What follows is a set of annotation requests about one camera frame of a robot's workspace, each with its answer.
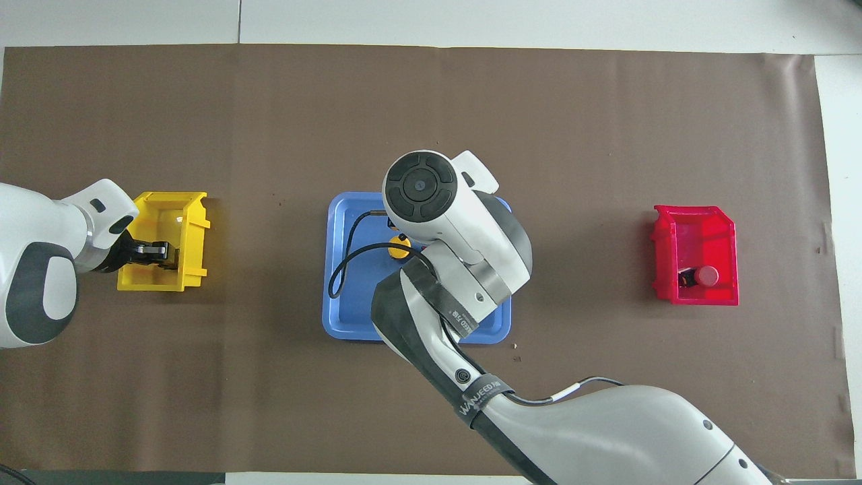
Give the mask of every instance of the yellow object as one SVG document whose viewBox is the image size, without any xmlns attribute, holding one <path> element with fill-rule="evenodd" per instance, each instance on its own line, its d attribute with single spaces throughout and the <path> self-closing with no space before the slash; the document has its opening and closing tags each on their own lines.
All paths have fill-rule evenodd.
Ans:
<svg viewBox="0 0 862 485">
<path fill-rule="evenodd" d="M 200 287 L 203 268 L 203 232 L 209 229 L 207 210 L 201 204 L 206 192 L 144 192 L 134 200 L 141 214 L 128 225 L 141 241 L 168 241 L 179 251 L 176 270 L 151 264 L 120 268 L 116 289 L 142 292 L 181 292 Z"/>
<path fill-rule="evenodd" d="M 410 244 L 410 240 L 404 234 L 399 234 L 398 236 L 391 238 L 389 240 L 389 242 L 395 243 L 395 244 L 402 244 L 404 246 L 408 246 L 411 248 L 413 247 Z M 410 253 L 408 253 L 407 251 L 405 251 L 403 249 L 389 248 L 389 255 L 392 256 L 393 258 L 397 259 L 397 260 L 402 260 L 402 259 L 406 258 L 407 256 L 409 256 Z"/>
</svg>

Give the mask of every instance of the black cable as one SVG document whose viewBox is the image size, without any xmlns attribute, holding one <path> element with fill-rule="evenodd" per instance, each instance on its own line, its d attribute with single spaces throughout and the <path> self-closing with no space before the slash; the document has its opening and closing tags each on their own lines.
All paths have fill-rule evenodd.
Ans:
<svg viewBox="0 0 862 485">
<path fill-rule="evenodd" d="M 586 384 L 587 382 L 607 382 L 608 384 L 613 384 L 615 386 L 625 386 L 622 382 L 619 382 L 616 379 L 611 379 L 609 377 L 601 377 L 600 375 L 591 375 L 586 379 L 581 379 L 578 381 L 578 384 Z"/>
<path fill-rule="evenodd" d="M 544 406 L 545 404 L 551 404 L 553 402 L 551 398 L 545 398 L 540 400 L 524 399 L 518 394 L 515 394 L 515 391 L 509 391 L 507 393 L 503 393 L 503 395 L 509 398 L 509 400 L 514 401 L 518 404 L 523 404 L 524 406 Z"/>
<path fill-rule="evenodd" d="M 338 263 L 338 266 L 335 267 L 335 271 L 332 272 L 332 276 L 329 277 L 329 286 L 327 287 L 327 293 L 329 294 L 329 298 L 332 298 L 332 299 L 338 298 L 338 295 L 341 293 L 341 288 L 339 288 L 338 293 L 333 292 L 333 286 L 335 285 L 335 276 L 338 276 L 338 273 L 343 274 L 343 271 L 345 270 L 345 268 L 347 268 L 347 264 L 353 258 L 355 258 L 358 255 L 361 255 L 362 253 L 365 253 L 366 251 L 370 251 L 372 249 L 381 249 L 381 248 L 403 249 L 403 250 L 407 251 L 408 253 L 412 254 L 413 256 L 419 258 L 419 260 L 422 261 L 423 263 L 425 263 L 425 266 L 428 267 L 428 271 L 431 272 L 431 275 L 433 275 L 433 276 L 437 275 L 434 272 L 434 265 L 431 264 L 431 261 L 428 259 L 428 257 L 425 256 L 419 249 L 411 248 L 410 246 L 406 246 L 404 244 L 396 244 L 394 242 L 375 242 L 374 244 L 369 244 L 367 246 L 363 246 L 359 249 L 356 249 L 355 251 L 353 251 L 352 253 L 347 255 L 346 258 L 341 260 L 340 263 Z"/>
<path fill-rule="evenodd" d="M 2 463 L 0 463 L 0 471 L 2 471 L 8 476 L 11 476 L 12 478 L 15 478 L 17 481 L 23 483 L 24 485 L 36 485 L 36 482 L 30 480 L 29 476 L 24 475 L 16 469 L 9 468 Z"/>
<path fill-rule="evenodd" d="M 590 377 L 581 379 L 580 381 L 578 381 L 576 383 L 583 386 L 584 384 L 587 384 L 589 382 L 607 382 L 608 384 L 614 384 L 615 386 L 625 386 L 625 384 L 617 381 L 616 379 L 611 379 L 609 377 L 601 377 L 600 375 L 591 375 Z M 551 396 L 548 396 L 548 397 L 546 397 L 544 399 L 540 399 L 540 400 L 524 399 L 521 396 L 519 396 L 518 394 L 515 394 L 515 391 L 507 392 L 507 393 L 505 393 L 505 396 L 507 398 L 509 398 L 509 400 L 512 400 L 518 404 L 523 404 L 524 406 L 544 406 L 545 404 L 551 404 L 552 402 L 556 402 L 555 400 L 553 400 L 553 397 L 551 397 Z"/>
<path fill-rule="evenodd" d="M 368 216 L 385 216 L 385 215 L 386 215 L 386 211 L 381 211 L 381 210 L 367 211 L 367 212 L 363 212 L 362 214 L 359 214 L 359 217 L 356 217 L 356 220 L 353 221 L 353 226 L 351 226 L 350 232 L 347 233 L 347 247 L 344 249 L 344 254 L 346 254 L 346 255 L 350 254 L 350 245 L 353 243 L 353 233 L 356 232 L 356 226 L 359 225 L 359 221 L 361 221 L 362 219 L 364 219 Z M 346 277 L 347 277 L 347 265 L 345 265 L 345 267 L 341 271 L 341 281 L 339 281 L 339 283 L 338 283 L 338 291 L 337 292 L 333 293 L 333 291 L 332 291 L 333 282 L 332 281 L 329 282 L 329 298 L 338 298 L 339 296 L 341 296 L 341 290 L 344 289 L 344 279 Z"/>
</svg>

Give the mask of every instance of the plastic storage bin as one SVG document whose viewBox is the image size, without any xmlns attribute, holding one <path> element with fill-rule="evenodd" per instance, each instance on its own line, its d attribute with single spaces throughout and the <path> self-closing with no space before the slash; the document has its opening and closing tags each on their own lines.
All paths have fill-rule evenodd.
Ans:
<svg viewBox="0 0 862 485">
<path fill-rule="evenodd" d="M 141 214 L 128 232 L 142 241 L 168 241 L 179 249 L 176 270 L 151 264 L 120 268 L 116 288 L 124 291 L 181 292 L 200 287 L 203 268 L 203 233 L 209 228 L 201 199 L 206 192 L 144 192 L 134 200 Z"/>
<path fill-rule="evenodd" d="M 353 221 L 365 211 L 382 210 L 380 192 L 343 192 L 329 205 L 327 221 L 326 263 L 323 273 L 323 328 L 335 338 L 344 340 L 380 341 L 371 319 L 374 288 L 386 276 L 397 271 L 402 261 L 396 261 L 385 249 L 375 249 L 360 255 L 347 265 L 344 291 L 338 299 L 330 299 L 326 286 L 333 270 L 344 259 L 344 245 Z M 366 244 L 389 241 L 398 233 L 386 225 L 387 217 L 370 216 L 359 223 L 353 234 L 351 250 Z M 479 323 L 479 328 L 462 343 L 499 343 L 509 334 L 512 325 L 512 303 L 507 299 L 491 315 Z"/>
<path fill-rule="evenodd" d="M 715 206 L 656 205 L 656 279 L 674 305 L 738 305 L 734 221 Z"/>
</svg>

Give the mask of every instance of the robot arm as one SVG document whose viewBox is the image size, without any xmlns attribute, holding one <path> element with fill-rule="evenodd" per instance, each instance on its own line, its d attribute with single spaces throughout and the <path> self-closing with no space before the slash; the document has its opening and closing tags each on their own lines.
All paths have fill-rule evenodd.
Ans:
<svg viewBox="0 0 862 485">
<path fill-rule="evenodd" d="M 387 345 L 533 483 L 770 483 L 676 394 L 624 386 L 552 404 L 570 387 L 529 401 L 460 351 L 459 338 L 532 271 L 527 235 L 500 210 L 490 195 L 496 189 L 470 152 L 451 160 L 412 152 L 392 165 L 386 210 L 402 232 L 428 245 L 423 254 L 432 267 L 414 259 L 378 284 L 372 322 Z"/>
<path fill-rule="evenodd" d="M 46 343 L 69 324 L 78 273 L 105 260 L 138 210 L 110 180 L 51 200 L 0 184 L 0 349 Z"/>
</svg>

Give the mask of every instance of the brown paper backdrop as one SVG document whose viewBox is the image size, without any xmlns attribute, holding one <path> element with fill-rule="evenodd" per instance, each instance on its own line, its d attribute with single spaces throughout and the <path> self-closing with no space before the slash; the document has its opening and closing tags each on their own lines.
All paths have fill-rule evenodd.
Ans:
<svg viewBox="0 0 862 485">
<path fill-rule="evenodd" d="M 42 469 L 512 474 L 381 344 L 321 326 L 328 202 L 470 149 L 534 245 L 519 394 L 678 392 L 787 476 L 853 473 L 813 58 L 418 47 L 9 48 L 0 180 L 204 190 L 201 288 L 81 280 L 54 342 L 0 352 L 0 461 Z M 739 307 L 655 299 L 653 205 L 719 205 Z"/>
</svg>

